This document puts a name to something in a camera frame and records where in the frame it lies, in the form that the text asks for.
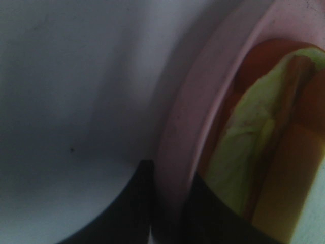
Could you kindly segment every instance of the white surface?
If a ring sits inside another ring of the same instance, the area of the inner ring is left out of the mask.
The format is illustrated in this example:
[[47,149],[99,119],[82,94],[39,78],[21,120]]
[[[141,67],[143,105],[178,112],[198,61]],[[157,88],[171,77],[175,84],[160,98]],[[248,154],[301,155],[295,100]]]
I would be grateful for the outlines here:
[[116,197],[238,2],[0,1],[1,243],[58,242]]
[[291,244],[325,243],[325,159],[318,168]]

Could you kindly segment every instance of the pink container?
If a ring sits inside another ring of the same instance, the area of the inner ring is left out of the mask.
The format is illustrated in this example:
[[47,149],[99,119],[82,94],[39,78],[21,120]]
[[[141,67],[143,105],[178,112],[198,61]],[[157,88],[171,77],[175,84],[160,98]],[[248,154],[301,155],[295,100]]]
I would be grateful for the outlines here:
[[241,61],[254,45],[271,38],[309,42],[325,49],[325,1],[246,0],[213,33],[179,90],[155,165],[159,197],[174,221]]

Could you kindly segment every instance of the white wall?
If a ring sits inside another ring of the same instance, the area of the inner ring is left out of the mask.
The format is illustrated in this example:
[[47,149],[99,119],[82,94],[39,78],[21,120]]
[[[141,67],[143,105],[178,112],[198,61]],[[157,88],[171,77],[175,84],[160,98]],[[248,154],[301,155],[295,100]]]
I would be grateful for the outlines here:
[[1,243],[55,243],[116,197],[238,2],[0,1]]

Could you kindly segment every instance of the dark mark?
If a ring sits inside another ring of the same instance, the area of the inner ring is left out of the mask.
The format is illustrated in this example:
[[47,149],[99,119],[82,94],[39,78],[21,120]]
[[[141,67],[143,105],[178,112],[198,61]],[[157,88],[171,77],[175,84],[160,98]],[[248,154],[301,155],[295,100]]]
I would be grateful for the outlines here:
[[316,13],[320,14],[320,12],[319,12],[317,9],[315,9],[315,8],[313,8],[313,7],[310,7],[310,9],[312,9],[312,10],[314,10]]
[[48,22],[49,22],[49,14],[46,14],[44,20],[39,22],[36,26],[34,26],[32,28],[32,30],[38,31],[38,30],[42,29],[43,27],[45,27],[46,24],[48,24]]

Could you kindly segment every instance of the black object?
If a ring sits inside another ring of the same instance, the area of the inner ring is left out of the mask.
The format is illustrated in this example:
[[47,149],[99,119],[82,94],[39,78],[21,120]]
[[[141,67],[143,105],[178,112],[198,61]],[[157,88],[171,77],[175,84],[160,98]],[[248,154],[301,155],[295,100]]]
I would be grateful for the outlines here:
[[114,202],[60,244],[147,244],[153,207],[153,162],[141,161]]
[[181,226],[187,244],[279,244],[232,212],[198,174],[184,206]]
[[151,225],[159,244],[279,244],[233,213],[198,174],[180,226],[174,226],[157,203],[153,170],[153,161],[141,161],[115,201],[60,244],[147,244]]

